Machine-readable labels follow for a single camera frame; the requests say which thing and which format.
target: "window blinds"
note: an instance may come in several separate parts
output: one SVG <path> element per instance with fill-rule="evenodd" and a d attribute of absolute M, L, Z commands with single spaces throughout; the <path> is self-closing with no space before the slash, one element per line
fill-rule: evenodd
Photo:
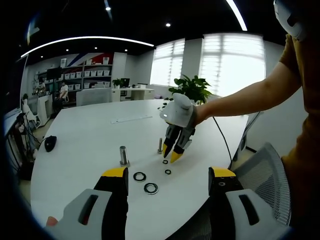
<path fill-rule="evenodd" d="M 265 48 L 261 36 L 241 33 L 205 35 L 199 75 L 208 90 L 225 97 L 266 77 Z"/>
<path fill-rule="evenodd" d="M 180 78 L 185 39 L 157 46 L 153 55 L 150 84 L 176 86 L 174 79 Z"/>

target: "hand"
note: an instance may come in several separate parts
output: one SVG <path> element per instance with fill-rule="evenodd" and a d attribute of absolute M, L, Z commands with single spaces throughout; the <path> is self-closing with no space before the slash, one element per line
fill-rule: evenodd
<path fill-rule="evenodd" d="M 55 219 L 53 216 L 49 216 L 48 219 L 46 220 L 46 226 L 55 226 L 58 223 L 58 220 Z"/>

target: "computer mouse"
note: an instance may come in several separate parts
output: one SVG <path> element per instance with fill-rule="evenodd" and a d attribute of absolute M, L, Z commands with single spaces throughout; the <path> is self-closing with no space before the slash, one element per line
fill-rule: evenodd
<path fill-rule="evenodd" d="M 48 136 L 44 140 L 44 147 L 47 152 L 51 152 L 52 149 L 54 149 L 55 145 L 57 142 L 57 137 L 56 136 Z"/>

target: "small black ring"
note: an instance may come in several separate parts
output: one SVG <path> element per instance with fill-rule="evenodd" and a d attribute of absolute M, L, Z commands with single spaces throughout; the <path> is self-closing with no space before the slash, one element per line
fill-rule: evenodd
<path fill-rule="evenodd" d="M 137 179 L 138 175 L 142 175 L 143 178 L 142 179 Z M 136 180 L 137 182 L 144 182 L 146 180 L 146 178 L 147 178 L 147 176 L 141 171 L 138 171 L 135 174 L 133 174 L 133 179 Z"/>
<path fill-rule="evenodd" d="M 154 190 L 153 191 L 149 191 L 148 187 L 149 186 L 154 186 Z M 155 183 L 147 183 L 146 185 L 144 185 L 144 191 L 145 193 L 149 194 L 149 195 L 153 195 L 156 194 L 158 192 L 159 188 L 158 185 Z"/>

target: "black ceiling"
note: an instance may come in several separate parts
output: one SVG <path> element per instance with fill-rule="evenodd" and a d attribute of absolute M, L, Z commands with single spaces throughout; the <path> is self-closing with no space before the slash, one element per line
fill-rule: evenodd
<path fill-rule="evenodd" d="M 237 18 L 226 0 L 52 0 L 25 1 L 16 28 L 19 55 L 39 45 L 69 37 L 109 36 L 153 44 L 203 34 L 241 32 Z M 106 2 L 111 11 L 106 11 Z M 285 32 L 278 23 L 273 0 L 234 0 L 246 23 L 248 33 L 284 45 Z M 27 45 L 25 32 L 35 19 L 39 31 Z M 81 52 L 124 52 L 140 55 L 152 49 L 137 43 L 117 40 L 72 40 L 52 44 L 34 51 L 29 62 Z"/>

